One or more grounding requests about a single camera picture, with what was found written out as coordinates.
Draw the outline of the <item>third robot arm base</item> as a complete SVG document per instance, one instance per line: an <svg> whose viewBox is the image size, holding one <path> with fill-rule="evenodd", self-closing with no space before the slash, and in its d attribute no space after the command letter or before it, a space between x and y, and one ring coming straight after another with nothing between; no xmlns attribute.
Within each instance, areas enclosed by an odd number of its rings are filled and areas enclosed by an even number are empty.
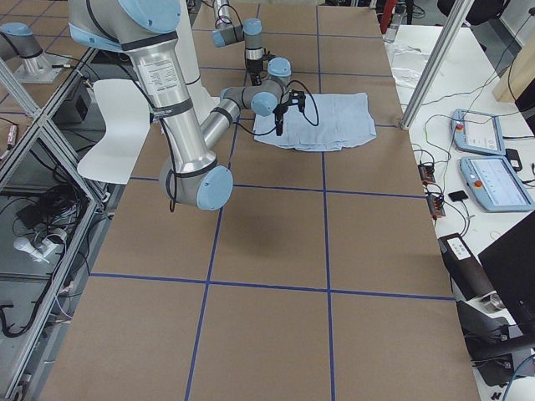
<svg viewBox="0 0 535 401"><path fill-rule="evenodd" d="M50 58L43 51L25 23L5 23L1 26L1 59L7 62L13 58L22 60L22 65L13 73L20 83L52 84L62 68L54 67L54 57Z"/></svg>

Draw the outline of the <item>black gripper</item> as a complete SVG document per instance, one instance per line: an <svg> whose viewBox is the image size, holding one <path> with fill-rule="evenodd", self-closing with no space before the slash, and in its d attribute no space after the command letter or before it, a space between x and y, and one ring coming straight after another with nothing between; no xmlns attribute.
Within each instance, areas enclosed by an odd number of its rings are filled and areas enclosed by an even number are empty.
<svg viewBox="0 0 535 401"><path fill-rule="evenodd" d="M305 112L306 95L303 91L289 89L283 94L282 100L273 111L275 115L276 136L281 136L283 134L283 116L288 112L289 108L293 106L297 106L298 111L301 114Z"/></svg>
<svg viewBox="0 0 535 401"><path fill-rule="evenodd" d="M264 63L273 58L274 55L266 49L245 50L245 65L252 86L259 86L262 83L261 72L264 70Z"/></svg>

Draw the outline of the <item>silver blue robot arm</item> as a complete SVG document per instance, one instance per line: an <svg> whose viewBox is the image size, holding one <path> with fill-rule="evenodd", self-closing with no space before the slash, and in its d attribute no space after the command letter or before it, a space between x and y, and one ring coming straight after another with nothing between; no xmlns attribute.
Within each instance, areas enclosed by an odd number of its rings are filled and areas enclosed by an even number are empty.
<svg viewBox="0 0 535 401"><path fill-rule="evenodd" d="M259 86L266 77L267 62L274 58L263 45L262 23L258 18L242 21L228 1L213 1L215 29L211 32L214 45L223 48L244 43L244 63L252 86Z"/></svg>
<svg viewBox="0 0 535 401"><path fill-rule="evenodd" d="M292 105L305 106L304 94L290 89L291 64L265 53L262 25L249 18L237 26L215 30L216 46L243 41L252 85L224 89L220 101L199 120L176 53L177 29L188 23L179 1L71 1L69 29L77 43L125 53L140 79L140 91L160 121L171 152L160 182L170 204L214 211L229 200L233 177L213 152L221 136L244 109L275 116L273 132L283 132L283 116Z"/></svg>

